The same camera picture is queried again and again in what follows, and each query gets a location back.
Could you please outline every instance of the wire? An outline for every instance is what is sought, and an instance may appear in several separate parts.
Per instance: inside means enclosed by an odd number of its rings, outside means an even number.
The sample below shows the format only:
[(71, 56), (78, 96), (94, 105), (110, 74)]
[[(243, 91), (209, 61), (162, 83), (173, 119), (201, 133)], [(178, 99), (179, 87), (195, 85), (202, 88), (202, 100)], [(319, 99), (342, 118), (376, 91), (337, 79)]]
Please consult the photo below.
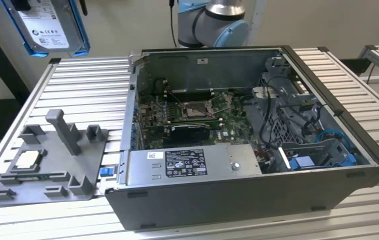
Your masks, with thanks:
[(345, 139), (346, 141), (346, 145), (347, 145), (347, 149), (350, 149), (352, 147), (352, 144), (350, 144), (350, 139), (347, 138), (347, 136), (338, 130), (335, 129), (329, 129), (329, 130), (325, 130), (319, 135), (317, 135), (315, 139), (314, 139), (314, 142), (317, 143), (319, 140), (321, 140), (321, 137), (327, 134), (327, 133), (334, 133), (334, 134), (338, 134), (339, 136), (342, 136), (342, 138)]
[(274, 145), (271, 145), (265, 140), (263, 133), (265, 133), (266, 125), (267, 125), (269, 118), (270, 118), (270, 112), (271, 112), (271, 94), (270, 94), (269, 86), (270, 86), (271, 80), (277, 79), (277, 78), (286, 78), (286, 79), (289, 79), (285, 76), (274, 76), (273, 78), (269, 79), (269, 81), (265, 84), (265, 87), (266, 87), (266, 90), (267, 90), (267, 111), (266, 111), (266, 114), (265, 114), (265, 117), (263, 117), (263, 123), (262, 123), (261, 130), (259, 130), (259, 139), (261, 139), (261, 141), (263, 142), (263, 144), (266, 145), (267, 148), (273, 148), (274, 150), (278, 150), (278, 148)]
[(302, 132), (302, 136), (305, 137), (306, 136), (306, 130), (309, 129), (309, 125), (313, 124), (314, 128), (317, 128), (317, 123), (319, 122), (321, 120), (321, 117), (322, 117), (322, 108), (327, 105), (327, 103), (322, 104), (318, 108), (317, 108), (317, 117), (315, 119), (307, 121), (301, 129), (301, 132)]
[(372, 76), (373, 76), (373, 72), (374, 72), (374, 68), (377, 67), (377, 65), (374, 65), (372, 67), (372, 70), (370, 70), (370, 73), (369, 73), (369, 77), (368, 77), (368, 81), (366, 81), (366, 84), (370, 85), (370, 80), (372, 80)]
[(175, 40), (175, 31), (174, 31), (174, 7), (170, 7), (170, 30), (171, 30), (171, 38), (174, 39), (175, 48), (178, 48), (177, 40)]

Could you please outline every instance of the blue cable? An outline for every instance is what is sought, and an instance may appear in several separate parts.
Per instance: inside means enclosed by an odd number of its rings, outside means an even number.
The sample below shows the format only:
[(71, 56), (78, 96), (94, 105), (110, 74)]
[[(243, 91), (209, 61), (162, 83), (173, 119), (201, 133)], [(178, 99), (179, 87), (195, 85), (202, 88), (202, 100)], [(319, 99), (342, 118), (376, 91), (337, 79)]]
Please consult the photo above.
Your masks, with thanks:
[(317, 135), (315, 139), (314, 139), (314, 142), (317, 143), (319, 140), (321, 140), (321, 137), (323, 136), (323, 134), (327, 134), (327, 133), (334, 133), (334, 134), (338, 134), (342, 136), (342, 138), (345, 139), (345, 142), (347, 143), (347, 149), (350, 149), (352, 147), (352, 144), (350, 144), (350, 139), (347, 138), (347, 136), (338, 130), (335, 129), (329, 129), (329, 130), (325, 130), (319, 135)]

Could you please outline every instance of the black label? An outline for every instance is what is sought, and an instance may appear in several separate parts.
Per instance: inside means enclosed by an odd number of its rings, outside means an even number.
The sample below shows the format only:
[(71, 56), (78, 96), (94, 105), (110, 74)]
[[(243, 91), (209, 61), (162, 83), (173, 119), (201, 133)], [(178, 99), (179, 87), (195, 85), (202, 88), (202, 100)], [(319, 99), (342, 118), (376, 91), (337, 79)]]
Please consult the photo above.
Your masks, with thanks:
[(166, 175), (170, 178), (209, 174), (203, 149), (166, 152)]

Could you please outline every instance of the motherboard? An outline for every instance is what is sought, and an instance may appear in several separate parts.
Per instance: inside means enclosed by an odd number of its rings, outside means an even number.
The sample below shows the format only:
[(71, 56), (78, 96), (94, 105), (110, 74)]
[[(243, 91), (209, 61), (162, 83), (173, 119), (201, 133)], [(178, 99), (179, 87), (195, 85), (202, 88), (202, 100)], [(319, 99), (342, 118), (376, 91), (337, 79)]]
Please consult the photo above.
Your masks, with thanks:
[(257, 145), (242, 99), (233, 90), (198, 94), (171, 93), (139, 102), (145, 149)]

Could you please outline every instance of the screw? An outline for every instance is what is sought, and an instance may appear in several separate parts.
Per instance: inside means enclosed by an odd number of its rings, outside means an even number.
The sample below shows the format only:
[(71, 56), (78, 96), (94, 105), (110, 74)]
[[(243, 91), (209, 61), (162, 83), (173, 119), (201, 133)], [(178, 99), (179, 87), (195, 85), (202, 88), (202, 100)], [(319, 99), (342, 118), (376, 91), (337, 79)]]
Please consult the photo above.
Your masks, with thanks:
[(233, 162), (231, 163), (231, 169), (233, 169), (233, 171), (238, 171), (241, 169), (241, 164), (237, 163), (237, 162)]

